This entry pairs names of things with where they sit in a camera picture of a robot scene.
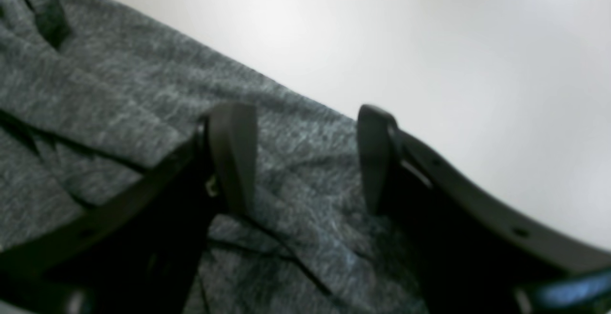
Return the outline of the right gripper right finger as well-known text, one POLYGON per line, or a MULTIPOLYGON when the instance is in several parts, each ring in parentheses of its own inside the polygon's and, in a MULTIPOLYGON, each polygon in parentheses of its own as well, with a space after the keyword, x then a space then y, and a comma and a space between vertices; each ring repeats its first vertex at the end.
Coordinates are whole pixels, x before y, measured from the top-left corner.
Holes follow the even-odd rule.
POLYGON ((371 214, 412 247, 431 314, 608 314, 610 253, 495 199, 386 110, 362 105, 358 158, 371 214))

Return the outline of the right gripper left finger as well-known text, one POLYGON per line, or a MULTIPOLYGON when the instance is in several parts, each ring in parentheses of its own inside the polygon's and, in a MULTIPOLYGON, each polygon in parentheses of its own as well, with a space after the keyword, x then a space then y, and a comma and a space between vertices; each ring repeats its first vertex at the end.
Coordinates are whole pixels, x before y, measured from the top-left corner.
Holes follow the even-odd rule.
POLYGON ((216 105, 130 188, 3 252, 1 312, 180 314, 210 223, 253 199, 257 132, 253 105, 216 105))

